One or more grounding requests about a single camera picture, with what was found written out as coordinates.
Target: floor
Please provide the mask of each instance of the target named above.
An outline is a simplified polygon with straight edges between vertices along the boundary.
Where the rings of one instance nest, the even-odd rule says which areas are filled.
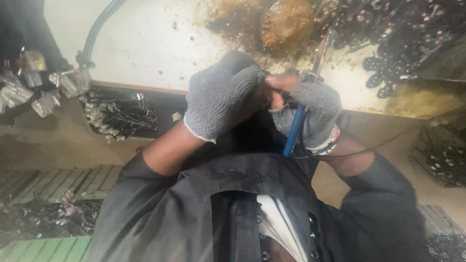
[[[411,131],[380,148],[413,184],[420,204],[441,206],[466,230],[466,189],[442,188],[424,171],[412,164],[409,151],[422,121],[366,113],[352,113],[348,130],[368,146],[377,145],[399,132]],[[19,117],[12,127],[0,126],[0,172],[7,169],[92,168],[98,165],[123,165],[136,149],[149,140],[129,139],[107,143],[104,136],[90,131],[79,104],[71,100],[52,116],[41,119],[30,111]],[[319,199],[339,207],[348,191],[326,163],[319,164],[313,179]]]

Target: green pallet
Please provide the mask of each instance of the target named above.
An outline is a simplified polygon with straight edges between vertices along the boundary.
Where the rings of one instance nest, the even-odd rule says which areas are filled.
[[[0,253],[0,262],[86,261],[90,236],[13,241]]]

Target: white undershirt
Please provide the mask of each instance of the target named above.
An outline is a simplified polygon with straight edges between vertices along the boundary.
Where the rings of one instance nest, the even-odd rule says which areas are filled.
[[[259,233],[279,242],[297,262],[308,262],[298,234],[280,199],[257,195],[257,202],[262,204],[257,216],[260,219]]]

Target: wrist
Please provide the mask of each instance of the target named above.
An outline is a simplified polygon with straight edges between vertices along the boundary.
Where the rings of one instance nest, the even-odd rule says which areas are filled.
[[[143,152],[147,166],[163,176],[176,174],[183,162],[206,142],[179,122]]]

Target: person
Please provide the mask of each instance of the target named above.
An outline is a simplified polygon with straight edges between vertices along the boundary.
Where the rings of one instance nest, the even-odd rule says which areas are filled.
[[[282,155],[295,114],[308,115]],[[341,208],[318,200],[320,155],[365,150],[340,135],[336,91],[267,76],[239,51],[190,79],[184,119],[135,156],[104,201],[90,261],[426,261],[408,180],[368,151],[328,163],[350,186]]]

